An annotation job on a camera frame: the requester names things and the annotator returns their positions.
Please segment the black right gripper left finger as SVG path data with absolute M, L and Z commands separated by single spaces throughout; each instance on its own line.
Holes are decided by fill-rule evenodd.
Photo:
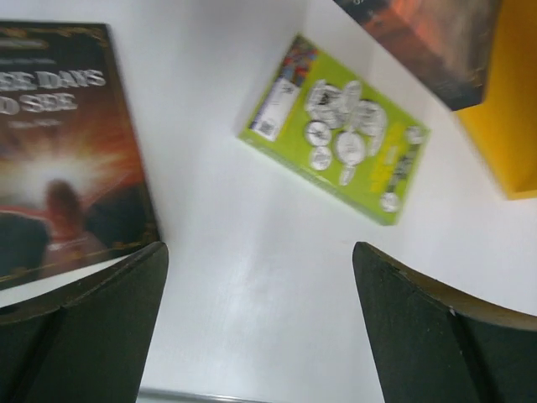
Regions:
M 1 310 L 3 402 L 134 402 L 169 268 L 155 242 Z

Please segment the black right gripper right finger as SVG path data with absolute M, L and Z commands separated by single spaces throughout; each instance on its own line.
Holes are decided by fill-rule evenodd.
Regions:
M 536 318 L 423 275 L 369 243 L 352 265 L 387 402 L 534 402 Z

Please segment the Three Days To See book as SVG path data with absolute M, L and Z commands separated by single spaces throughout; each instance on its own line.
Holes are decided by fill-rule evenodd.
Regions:
M 159 238 L 110 27 L 2 21 L 1 287 Z

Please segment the Tale Of Two Cities book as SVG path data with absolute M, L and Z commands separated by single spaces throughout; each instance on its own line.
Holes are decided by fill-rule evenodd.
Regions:
M 483 102 L 500 1 L 336 4 L 450 110 Z

